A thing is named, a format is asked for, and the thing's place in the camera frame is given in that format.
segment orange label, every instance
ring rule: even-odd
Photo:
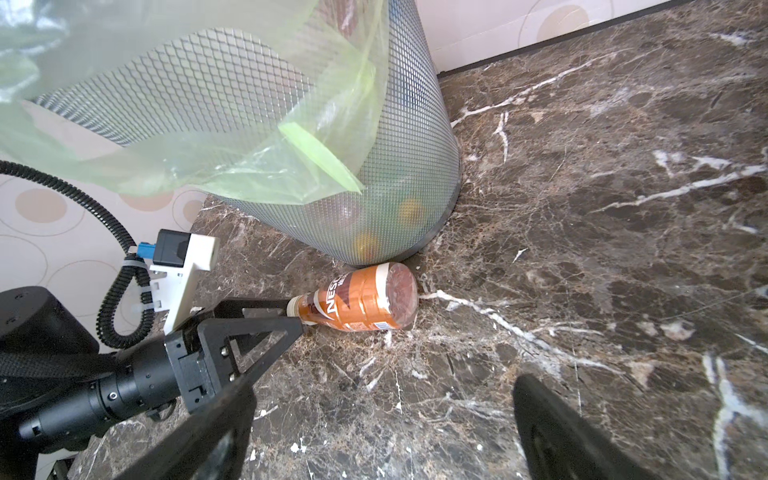
[[[303,295],[299,316],[348,332],[396,329],[386,297],[388,275],[388,263],[345,273],[327,288]]]

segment marble tile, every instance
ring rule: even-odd
[[[406,261],[413,328],[310,329],[255,387],[242,478],[529,478],[523,372],[660,477],[763,476],[766,22],[696,0],[443,79],[464,186]],[[211,199],[194,231],[223,245],[201,306],[346,268]],[[181,419],[115,427],[72,478],[110,478]]]

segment orange bottle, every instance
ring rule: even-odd
[[[401,329],[419,306],[416,278],[402,263],[382,263],[345,273],[326,288],[291,299],[288,316],[337,330]]]

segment green plastic bag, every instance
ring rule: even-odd
[[[0,0],[10,159],[131,195],[192,184],[306,204],[364,188],[389,76],[386,0],[26,1]],[[125,147],[79,158],[28,101],[58,102]]]

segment white bracket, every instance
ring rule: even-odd
[[[197,288],[197,278],[201,271],[208,271],[216,266],[219,257],[219,239],[205,235],[190,235],[184,266],[152,265],[155,273],[165,272],[165,276],[150,280],[154,311],[168,310],[163,331],[169,334],[178,329],[189,318],[192,298]]]

